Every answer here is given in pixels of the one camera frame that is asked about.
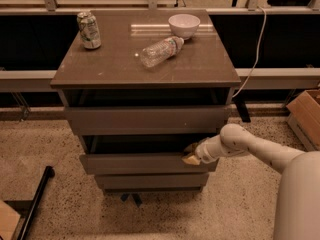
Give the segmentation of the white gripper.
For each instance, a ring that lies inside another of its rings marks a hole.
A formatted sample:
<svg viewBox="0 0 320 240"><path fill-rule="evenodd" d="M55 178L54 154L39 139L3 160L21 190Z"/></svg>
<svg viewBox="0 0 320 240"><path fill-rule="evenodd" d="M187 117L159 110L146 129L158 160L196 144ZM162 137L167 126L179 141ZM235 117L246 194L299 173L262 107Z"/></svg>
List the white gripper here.
<svg viewBox="0 0 320 240"><path fill-rule="evenodd" d="M200 143L194 142L184 149L185 153L193 153L194 151L199 159L194 154L188 154L182 157L182 161L195 166L201 162L205 164L216 162L219 158L220 142L215 139L205 139Z"/></svg>

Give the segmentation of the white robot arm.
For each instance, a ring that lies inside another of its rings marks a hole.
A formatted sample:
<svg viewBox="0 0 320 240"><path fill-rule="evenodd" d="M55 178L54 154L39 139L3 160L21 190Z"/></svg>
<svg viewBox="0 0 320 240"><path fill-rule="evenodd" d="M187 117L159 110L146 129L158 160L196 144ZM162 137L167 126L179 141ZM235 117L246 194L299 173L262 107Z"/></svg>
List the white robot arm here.
<svg viewBox="0 0 320 240"><path fill-rule="evenodd" d="M238 124L186 147L182 160L210 164L243 153L281 174L273 240L320 240L320 152L305 152L259 138Z"/></svg>

